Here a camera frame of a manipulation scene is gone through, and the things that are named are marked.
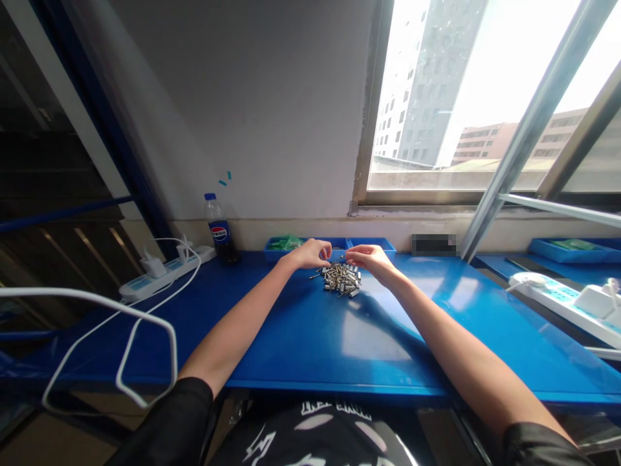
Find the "pepsi bottle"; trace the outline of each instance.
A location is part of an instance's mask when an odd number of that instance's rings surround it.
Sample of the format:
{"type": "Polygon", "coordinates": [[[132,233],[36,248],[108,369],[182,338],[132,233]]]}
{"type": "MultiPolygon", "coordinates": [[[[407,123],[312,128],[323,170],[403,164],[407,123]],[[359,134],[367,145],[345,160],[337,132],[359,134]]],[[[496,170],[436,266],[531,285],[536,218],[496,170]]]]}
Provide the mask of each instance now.
{"type": "Polygon", "coordinates": [[[231,230],[228,222],[222,213],[220,203],[216,200],[214,193],[205,194],[205,218],[209,222],[209,229],[212,232],[213,246],[220,260],[227,264],[239,262],[241,256],[235,249],[231,230]]]}

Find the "black shirt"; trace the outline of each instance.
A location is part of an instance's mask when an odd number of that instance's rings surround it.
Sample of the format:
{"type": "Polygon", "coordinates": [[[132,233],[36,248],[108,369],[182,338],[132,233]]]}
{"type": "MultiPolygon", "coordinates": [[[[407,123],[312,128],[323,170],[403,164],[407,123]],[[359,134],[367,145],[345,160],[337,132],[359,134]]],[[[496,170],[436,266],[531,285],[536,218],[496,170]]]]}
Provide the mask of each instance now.
{"type": "MultiPolygon", "coordinates": [[[[200,379],[179,380],[109,465],[197,465],[213,401],[200,379]]],[[[507,465],[578,466],[592,463],[547,427],[512,425],[504,437],[507,465]]],[[[381,420],[352,403],[304,401],[281,410],[253,408],[233,428],[211,465],[417,465],[381,420]]]]}

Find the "tall building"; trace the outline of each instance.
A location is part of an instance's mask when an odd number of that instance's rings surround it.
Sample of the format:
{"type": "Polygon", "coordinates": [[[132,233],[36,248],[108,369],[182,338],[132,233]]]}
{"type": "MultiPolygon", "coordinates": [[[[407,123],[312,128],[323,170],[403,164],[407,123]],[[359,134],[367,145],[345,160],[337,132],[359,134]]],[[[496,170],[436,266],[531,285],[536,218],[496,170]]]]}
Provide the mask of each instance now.
{"type": "Polygon", "coordinates": [[[409,17],[393,16],[373,155],[431,168],[436,165],[487,0],[414,4],[419,10],[409,10],[409,17]],[[400,47],[392,40],[393,30],[401,38],[400,47]],[[411,59],[395,60],[395,54],[409,54],[411,59]],[[393,69],[391,60],[401,64],[401,70],[393,69]]]}
{"type": "MultiPolygon", "coordinates": [[[[584,108],[553,114],[530,156],[555,159],[587,110],[584,108]]],[[[501,159],[507,152],[517,128],[517,123],[465,128],[457,143],[451,166],[479,157],[501,159]]]]}

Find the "hand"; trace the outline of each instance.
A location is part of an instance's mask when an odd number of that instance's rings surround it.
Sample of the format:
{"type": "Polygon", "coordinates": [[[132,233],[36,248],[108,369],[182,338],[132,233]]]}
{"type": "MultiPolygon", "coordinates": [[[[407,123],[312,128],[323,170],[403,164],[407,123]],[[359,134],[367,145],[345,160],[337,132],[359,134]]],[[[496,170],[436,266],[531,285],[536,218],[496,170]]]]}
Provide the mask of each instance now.
{"type": "Polygon", "coordinates": [[[292,264],[296,270],[316,269],[317,267],[330,267],[330,263],[326,259],[331,255],[332,245],[328,241],[310,238],[281,260],[292,264]]]}
{"type": "Polygon", "coordinates": [[[399,274],[384,250],[378,245],[354,246],[345,252],[345,258],[348,264],[362,267],[371,272],[385,287],[388,287],[392,277],[399,274]]]}

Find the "sleeve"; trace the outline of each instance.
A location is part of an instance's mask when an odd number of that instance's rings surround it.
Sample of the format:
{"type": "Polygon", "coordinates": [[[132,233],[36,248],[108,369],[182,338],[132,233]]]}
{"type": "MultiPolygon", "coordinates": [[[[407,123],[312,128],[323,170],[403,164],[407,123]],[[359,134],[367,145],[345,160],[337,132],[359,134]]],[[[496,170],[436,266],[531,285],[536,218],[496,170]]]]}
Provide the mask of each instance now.
{"type": "Polygon", "coordinates": [[[515,466],[593,466],[572,443],[534,423],[509,426],[504,438],[505,464],[515,466]]]}
{"type": "Polygon", "coordinates": [[[212,389],[204,381],[177,381],[106,464],[198,464],[212,403],[212,389]]]}

